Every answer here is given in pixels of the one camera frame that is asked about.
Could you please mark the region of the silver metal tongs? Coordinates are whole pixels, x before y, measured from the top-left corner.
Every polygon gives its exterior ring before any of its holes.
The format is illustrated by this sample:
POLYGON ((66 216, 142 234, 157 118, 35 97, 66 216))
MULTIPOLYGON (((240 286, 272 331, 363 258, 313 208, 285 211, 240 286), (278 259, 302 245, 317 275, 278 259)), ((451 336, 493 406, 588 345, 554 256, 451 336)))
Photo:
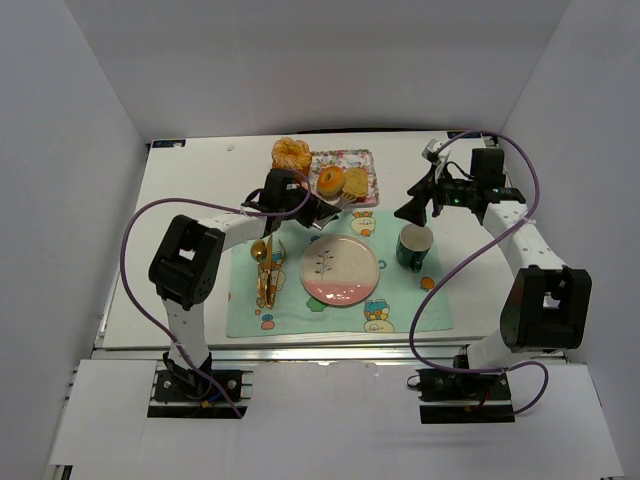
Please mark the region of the silver metal tongs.
POLYGON ((322 230, 329 222, 336 220, 339 213, 348 205, 355 203, 357 197, 342 192, 334 204, 321 202, 316 210, 316 217, 311 226, 315 229, 322 230))

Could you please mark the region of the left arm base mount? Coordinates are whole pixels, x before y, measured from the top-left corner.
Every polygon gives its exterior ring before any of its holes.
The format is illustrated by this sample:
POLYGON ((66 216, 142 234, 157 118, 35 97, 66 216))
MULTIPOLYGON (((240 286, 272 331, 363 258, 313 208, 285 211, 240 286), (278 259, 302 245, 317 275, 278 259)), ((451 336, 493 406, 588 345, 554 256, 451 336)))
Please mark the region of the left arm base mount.
MULTIPOLYGON (((214 370, 214 379, 244 415, 252 394, 253 372, 248 370, 214 370)), ((191 386, 173 377, 168 370, 158 370, 153 380, 147 417, 155 419, 230 419, 239 420, 221 391, 205 383, 191 386)))

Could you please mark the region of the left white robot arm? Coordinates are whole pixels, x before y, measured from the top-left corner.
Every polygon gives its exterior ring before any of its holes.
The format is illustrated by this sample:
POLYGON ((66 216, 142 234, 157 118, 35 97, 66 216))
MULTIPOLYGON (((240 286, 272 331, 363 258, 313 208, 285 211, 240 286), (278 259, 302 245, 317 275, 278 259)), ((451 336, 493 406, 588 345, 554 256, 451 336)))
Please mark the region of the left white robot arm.
POLYGON ((213 291, 222 254, 247 241, 268 237, 282 222, 306 228, 337 218, 340 209, 303 185, 291 170, 272 169, 262 188, 241 208, 208 220, 177 215, 169 224, 149 268, 149 280, 168 318, 171 346, 163 357, 169 372, 196 387, 211 373, 204 334, 203 303, 213 291))

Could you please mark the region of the brown bread slice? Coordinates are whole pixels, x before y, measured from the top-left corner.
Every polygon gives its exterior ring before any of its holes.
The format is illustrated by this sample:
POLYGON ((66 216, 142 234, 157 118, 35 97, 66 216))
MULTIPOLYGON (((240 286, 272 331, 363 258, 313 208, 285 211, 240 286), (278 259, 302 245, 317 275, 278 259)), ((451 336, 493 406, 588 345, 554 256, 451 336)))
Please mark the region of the brown bread slice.
POLYGON ((357 197, 357 201, 365 198, 368 194, 369 181, 366 170, 354 167, 349 168, 345 172, 345 184, 341 191, 357 197))

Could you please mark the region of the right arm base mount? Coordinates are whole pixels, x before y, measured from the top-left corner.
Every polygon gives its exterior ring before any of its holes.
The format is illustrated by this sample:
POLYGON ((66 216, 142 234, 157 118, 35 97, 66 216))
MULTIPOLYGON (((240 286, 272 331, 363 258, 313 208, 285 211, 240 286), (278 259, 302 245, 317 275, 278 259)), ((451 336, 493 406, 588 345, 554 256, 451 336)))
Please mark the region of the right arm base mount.
POLYGON ((423 425, 499 424, 515 421, 511 390, 502 374, 459 374, 436 369, 417 371, 423 425))

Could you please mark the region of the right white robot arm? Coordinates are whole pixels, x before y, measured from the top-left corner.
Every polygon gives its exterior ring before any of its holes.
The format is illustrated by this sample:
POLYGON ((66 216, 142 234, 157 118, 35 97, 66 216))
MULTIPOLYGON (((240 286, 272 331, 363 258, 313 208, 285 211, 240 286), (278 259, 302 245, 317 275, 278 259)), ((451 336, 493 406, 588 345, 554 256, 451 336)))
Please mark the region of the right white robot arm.
POLYGON ((571 268, 537 229, 521 192, 506 184, 504 153, 477 148, 469 173, 455 178, 448 152, 431 141, 422 153, 429 172, 412 186, 395 217, 423 227, 446 206, 468 209, 506 259, 513 284, 499 327, 469 344, 455 372, 498 373, 540 353, 573 350, 583 341, 592 290, 584 269, 571 268))

